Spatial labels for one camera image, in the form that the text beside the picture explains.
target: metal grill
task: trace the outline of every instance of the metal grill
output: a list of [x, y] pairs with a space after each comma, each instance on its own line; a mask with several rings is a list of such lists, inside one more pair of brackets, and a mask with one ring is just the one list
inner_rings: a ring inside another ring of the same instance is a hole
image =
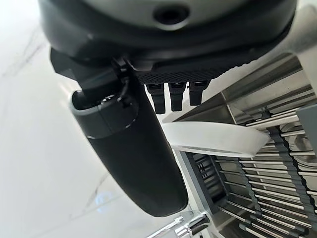
[[[296, 109], [246, 126], [269, 133], [272, 140], [254, 158], [215, 159], [222, 168], [230, 163], [236, 165], [234, 171], [219, 171], [231, 179], [226, 179], [225, 183], [252, 190], [249, 197], [230, 192], [228, 207], [219, 206], [219, 209], [240, 220], [241, 229], [259, 238], [304, 238], [310, 229], [316, 231], [317, 191], [310, 177], [317, 177], [317, 171], [309, 166], [316, 156], [300, 125]], [[234, 177], [241, 176], [247, 178], [244, 183], [234, 182]], [[254, 208], [236, 200], [252, 202]], [[242, 209], [249, 216], [239, 216], [230, 207]]]

